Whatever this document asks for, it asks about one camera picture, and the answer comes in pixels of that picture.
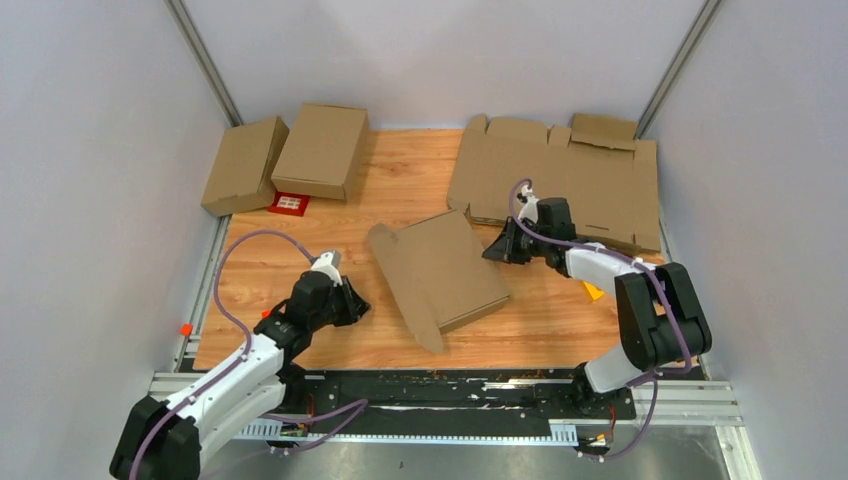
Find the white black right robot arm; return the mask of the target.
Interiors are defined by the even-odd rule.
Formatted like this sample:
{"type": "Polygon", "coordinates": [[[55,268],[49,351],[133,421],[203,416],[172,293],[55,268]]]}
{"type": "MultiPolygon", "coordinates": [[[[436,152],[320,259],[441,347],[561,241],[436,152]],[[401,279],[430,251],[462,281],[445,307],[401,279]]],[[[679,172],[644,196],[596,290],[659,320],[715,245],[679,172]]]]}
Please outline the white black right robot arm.
{"type": "Polygon", "coordinates": [[[541,258],[560,275],[587,282],[616,302],[619,342],[604,355],[580,364],[571,403],[596,417],[636,381],[676,362],[686,367],[712,347],[706,315],[687,269],[656,265],[581,241],[562,197],[538,199],[519,193],[510,216],[483,258],[526,264],[541,258]]]}

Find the brown cardboard box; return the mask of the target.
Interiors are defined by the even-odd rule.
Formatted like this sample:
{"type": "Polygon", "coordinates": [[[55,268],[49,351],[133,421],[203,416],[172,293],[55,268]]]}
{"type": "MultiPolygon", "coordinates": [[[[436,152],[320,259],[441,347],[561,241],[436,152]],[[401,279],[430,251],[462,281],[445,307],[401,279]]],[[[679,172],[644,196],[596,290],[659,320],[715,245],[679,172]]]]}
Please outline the brown cardboard box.
{"type": "Polygon", "coordinates": [[[459,211],[398,230],[376,224],[366,241],[408,330],[430,352],[444,352],[444,334],[496,312],[511,297],[459,211]]]}

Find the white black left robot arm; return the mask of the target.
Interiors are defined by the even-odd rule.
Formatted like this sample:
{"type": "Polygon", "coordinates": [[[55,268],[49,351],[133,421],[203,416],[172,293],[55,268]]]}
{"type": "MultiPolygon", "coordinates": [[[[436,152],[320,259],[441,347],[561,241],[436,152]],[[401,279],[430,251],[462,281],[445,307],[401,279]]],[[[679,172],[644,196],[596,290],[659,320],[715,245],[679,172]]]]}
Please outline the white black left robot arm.
{"type": "Polygon", "coordinates": [[[371,309],[349,279],[301,274],[224,362],[189,386],[130,410],[112,456],[115,479],[197,479],[208,460],[237,433],[277,408],[298,411],[306,400],[294,359],[319,329],[357,323],[371,309]]]}

